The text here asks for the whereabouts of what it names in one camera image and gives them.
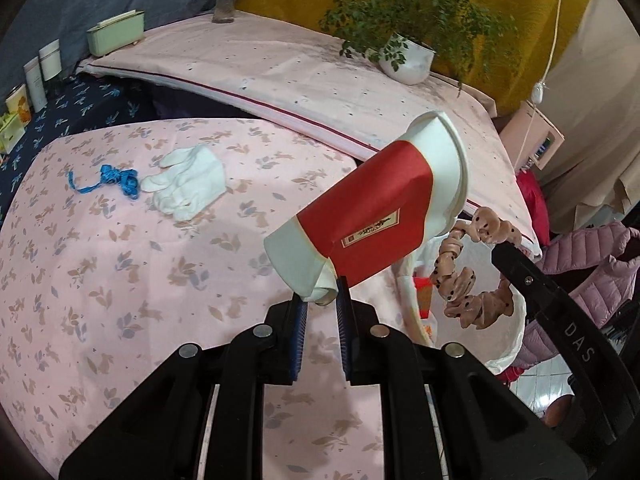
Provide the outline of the operator hand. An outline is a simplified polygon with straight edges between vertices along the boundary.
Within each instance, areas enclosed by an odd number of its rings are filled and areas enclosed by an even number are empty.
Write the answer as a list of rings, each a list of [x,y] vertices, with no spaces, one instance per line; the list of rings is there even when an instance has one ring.
[[[570,408],[572,407],[574,396],[572,394],[564,394],[555,399],[544,412],[542,421],[550,428],[559,426],[566,419]]]

